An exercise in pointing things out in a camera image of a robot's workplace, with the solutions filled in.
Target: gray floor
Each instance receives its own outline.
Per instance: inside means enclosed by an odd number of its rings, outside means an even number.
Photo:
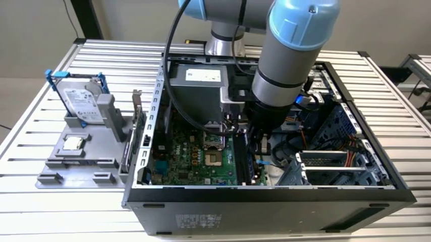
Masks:
[[[32,102],[44,79],[0,78],[0,124],[12,128]],[[9,130],[0,127],[0,143]]]

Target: green circuit board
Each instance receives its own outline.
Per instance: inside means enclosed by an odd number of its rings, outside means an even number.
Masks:
[[[174,131],[173,134],[166,174],[161,180],[157,176],[154,182],[162,185],[235,186],[237,183],[232,140],[225,138],[221,151],[215,148],[204,150],[203,132]],[[205,138],[221,142],[220,137]]]

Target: slotted metal table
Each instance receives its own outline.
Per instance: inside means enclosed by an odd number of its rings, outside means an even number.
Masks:
[[[431,55],[409,54],[400,64],[407,67],[431,88]]]
[[[122,115],[132,115],[133,89],[142,91],[148,109],[162,48],[158,43],[86,40],[72,45],[56,70],[102,72],[116,107]],[[201,54],[203,46],[176,44],[170,51]],[[247,55],[259,57],[260,47],[247,47]],[[352,234],[149,237],[133,213],[121,209],[122,189],[36,189],[36,175],[65,125],[62,104],[45,84],[0,146],[0,234],[10,235],[0,240],[431,241],[429,124],[369,57],[321,51],[317,60],[333,65],[416,196],[411,207]]]

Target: motherboard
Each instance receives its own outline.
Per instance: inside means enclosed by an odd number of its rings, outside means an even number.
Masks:
[[[172,147],[164,159],[154,161],[154,185],[236,185],[232,139],[207,135],[184,127],[172,127]]]

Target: case label sticker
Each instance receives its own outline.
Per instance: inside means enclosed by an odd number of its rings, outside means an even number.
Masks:
[[[65,88],[64,94],[76,116],[89,124],[102,123],[93,94],[85,89]]]
[[[178,228],[217,228],[221,214],[176,214]]]
[[[220,70],[188,69],[185,80],[196,82],[221,82]]]

